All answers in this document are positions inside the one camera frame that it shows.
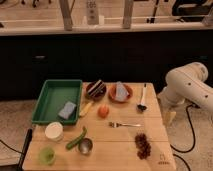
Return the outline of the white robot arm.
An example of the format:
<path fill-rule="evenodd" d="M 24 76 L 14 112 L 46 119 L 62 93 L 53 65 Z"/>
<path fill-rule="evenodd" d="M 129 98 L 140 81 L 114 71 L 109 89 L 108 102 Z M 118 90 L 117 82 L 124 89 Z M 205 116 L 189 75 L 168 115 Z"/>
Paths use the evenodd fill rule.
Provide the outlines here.
<path fill-rule="evenodd" d="M 183 104 L 185 100 L 213 113 L 213 88 L 205 84 L 207 78 L 208 69 L 200 62 L 174 68 L 166 74 L 166 86 L 157 95 L 165 126 L 176 116 L 172 108 Z"/>

